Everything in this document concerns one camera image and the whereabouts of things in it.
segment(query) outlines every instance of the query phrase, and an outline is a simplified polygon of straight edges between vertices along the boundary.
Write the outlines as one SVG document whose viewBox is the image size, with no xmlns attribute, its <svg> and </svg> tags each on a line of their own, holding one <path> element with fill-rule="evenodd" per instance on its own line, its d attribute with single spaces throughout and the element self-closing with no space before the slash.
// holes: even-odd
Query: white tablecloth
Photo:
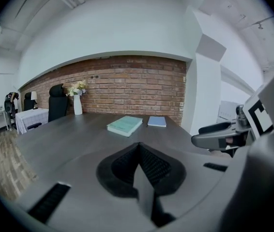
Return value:
<svg viewBox="0 0 274 232">
<path fill-rule="evenodd" d="M 26 133 L 27 126 L 31 126 L 36 123 L 46 124 L 48 122 L 49 109 L 38 108 L 30 109 L 21 113 L 15 114 L 16 128 L 18 134 Z"/>
</svg>

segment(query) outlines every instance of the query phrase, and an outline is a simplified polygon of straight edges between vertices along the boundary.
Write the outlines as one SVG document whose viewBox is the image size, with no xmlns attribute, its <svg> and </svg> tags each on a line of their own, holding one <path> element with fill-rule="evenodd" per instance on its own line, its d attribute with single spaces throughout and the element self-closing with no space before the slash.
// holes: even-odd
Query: wooden floor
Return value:
<svg viewBox="0 0 274 232">
<path fill-rule="evenodd" d="M 15 144 L 16 130 L 0 131 L 0 195 L 14 201 L 37 179 Z"/>
</svg>

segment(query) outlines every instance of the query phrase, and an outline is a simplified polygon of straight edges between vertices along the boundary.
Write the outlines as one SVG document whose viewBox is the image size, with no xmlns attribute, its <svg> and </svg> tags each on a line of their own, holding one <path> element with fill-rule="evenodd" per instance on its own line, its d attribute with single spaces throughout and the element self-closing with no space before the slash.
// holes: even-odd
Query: vent slot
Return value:
<svg viewBox="0 0 274 232">
<path fill-rule="evenodd" d="M 215 163 L 211 163 L 211 162 L 205 163 L 204 167 L 215 169 L 215 170 L 218 170 L 218 171 L 221 171 L 221 172 L 225 172 L 226 169 L 228 168 L 227 166 L 219 165 L 219 164 L 215 164 Z"/>
<path fill-rule="evenodd" d="M 45 223 L 64 198 L 70 186 L 57 183 L 40 201 L 29 211 L 29 215 Z"/>
</svg>

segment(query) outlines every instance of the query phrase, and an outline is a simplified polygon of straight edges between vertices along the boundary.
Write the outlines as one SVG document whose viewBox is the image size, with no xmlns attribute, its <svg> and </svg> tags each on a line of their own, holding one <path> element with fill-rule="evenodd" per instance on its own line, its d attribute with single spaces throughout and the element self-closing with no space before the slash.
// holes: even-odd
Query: brick wall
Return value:
<svg viewBox="0 0 274 232">
<path fill-rule="evenodd" d="M 38 95 L 38 107 L 48 108 L 49 90 L 87 80 L 81 97 L 83 112 L 170 116 L 178 124 L 183 115 L 185 62 L 146 56 L 90 59 L 48 72 L 21 88 L 21 99 L 30 91 Z M 70 98 L 68 113 L 73 113 Z"/>
</svg>

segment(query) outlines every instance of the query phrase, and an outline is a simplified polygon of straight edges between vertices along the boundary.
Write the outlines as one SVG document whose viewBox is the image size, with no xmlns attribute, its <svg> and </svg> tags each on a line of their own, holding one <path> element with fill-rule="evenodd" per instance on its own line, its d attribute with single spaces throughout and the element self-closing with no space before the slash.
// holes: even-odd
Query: lamp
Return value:
<svg viewBox="0 0 274 232">
<path fill-rule="evenodd" d="M 31 92 L 31 97 L 30 97 L 30 99 L 35 101 L 35 105 L 34 105 L 34 108 L 33 108 L 33 109 L 37 109 L 38 106 L 37 106 L 37 102 L 36 102 L 36 99 L 37 99 L 37 92 L 36 92 L 36 91 L 32 91 L 32 92 Z"/>
</svg>

